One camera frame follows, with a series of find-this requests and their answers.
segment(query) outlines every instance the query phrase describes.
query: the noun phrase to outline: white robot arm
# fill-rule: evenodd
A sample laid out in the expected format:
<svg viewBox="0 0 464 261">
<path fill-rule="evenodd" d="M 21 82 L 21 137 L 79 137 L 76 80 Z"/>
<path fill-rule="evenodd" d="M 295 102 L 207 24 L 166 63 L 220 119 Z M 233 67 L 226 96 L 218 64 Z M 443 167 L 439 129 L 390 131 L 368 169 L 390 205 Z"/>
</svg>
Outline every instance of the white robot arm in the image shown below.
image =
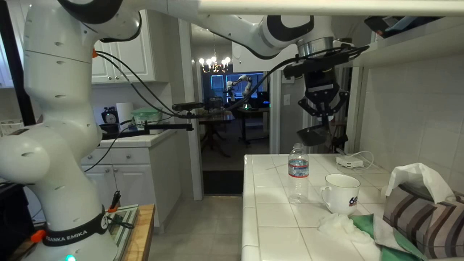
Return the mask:
<svg viewBox="0 0 464 261">
<path fill-rule="evenodd" d="M 139 11 L 158 11 L 229 38 L 256 57 L 271 58 L 288 44 L 300 55 L 330 48 L 330 19 L 201 16 L 192 0 L 37 0 L 24 26 L 24 87 L 40 106 L 43 124 L 0 138 L 0 177 L 27 185 L 46 218 L 46 238 L 26 257 L 33 261 L 111 261 L 116 245 L 105 212 L 79 161 L 100 142 L 89 105 L 95 41 L 124 41 L 140 29 Z"/>
</svg>

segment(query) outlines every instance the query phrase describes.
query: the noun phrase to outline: label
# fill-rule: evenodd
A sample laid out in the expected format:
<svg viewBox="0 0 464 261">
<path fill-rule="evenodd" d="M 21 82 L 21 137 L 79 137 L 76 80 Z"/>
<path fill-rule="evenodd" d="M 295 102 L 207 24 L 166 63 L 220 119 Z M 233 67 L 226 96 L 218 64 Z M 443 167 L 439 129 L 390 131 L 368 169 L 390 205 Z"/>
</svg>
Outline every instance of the label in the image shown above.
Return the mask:
<svg viewBox="0 0 464 261">
<path fill-rule="evenodd" d="M 294 179 L 305 179 L 308 174 L 305 160 L 290 160 L 288 161 L 288 176 Z"/>
</svg>

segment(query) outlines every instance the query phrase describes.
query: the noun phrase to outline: light fixture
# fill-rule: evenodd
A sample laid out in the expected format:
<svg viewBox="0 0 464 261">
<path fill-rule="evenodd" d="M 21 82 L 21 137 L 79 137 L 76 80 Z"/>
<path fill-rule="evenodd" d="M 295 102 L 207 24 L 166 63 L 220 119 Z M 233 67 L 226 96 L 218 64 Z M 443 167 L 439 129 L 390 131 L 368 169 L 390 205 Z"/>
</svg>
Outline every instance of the light fixture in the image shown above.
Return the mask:
<svg viewBox="0 0 464 261">
<path fill-rule="evenodd" d="M 232 60 L 230 57 L 223 58 L 217 63 L 217 57 L 198 58 L 198 64 L 203 73 L 232 73 Z"/>
</svg>

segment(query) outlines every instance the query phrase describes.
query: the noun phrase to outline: cup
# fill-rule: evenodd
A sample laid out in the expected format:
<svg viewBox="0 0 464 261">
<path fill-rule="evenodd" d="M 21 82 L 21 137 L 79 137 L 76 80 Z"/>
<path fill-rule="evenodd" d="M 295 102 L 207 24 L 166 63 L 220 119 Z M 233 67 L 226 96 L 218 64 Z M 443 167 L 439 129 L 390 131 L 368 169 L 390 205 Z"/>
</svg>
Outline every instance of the cup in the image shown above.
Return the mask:
<svg viewBox="0 0 464 261">
<path fill-rule="evenodd" d="M 352 214 L 358 203 L 359 180 L 345 174 L 329 174 L 324 182 L 326 186 L 320 189 L 321 203 L 332 214 Z"/>
</svg>

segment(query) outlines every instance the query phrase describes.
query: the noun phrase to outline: outlet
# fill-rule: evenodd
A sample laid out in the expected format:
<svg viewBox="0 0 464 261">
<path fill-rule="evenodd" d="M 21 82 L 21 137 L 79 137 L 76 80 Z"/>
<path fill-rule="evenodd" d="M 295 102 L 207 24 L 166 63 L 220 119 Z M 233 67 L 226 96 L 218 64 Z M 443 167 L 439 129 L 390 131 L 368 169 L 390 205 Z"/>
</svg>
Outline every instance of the outlet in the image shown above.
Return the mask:
<svg viewBox="0 0 464 261">
<path fill-rule="evenodd" d="M 290 106 L 290 95 L 284 95 L 284 106 Z"/>
</svg>

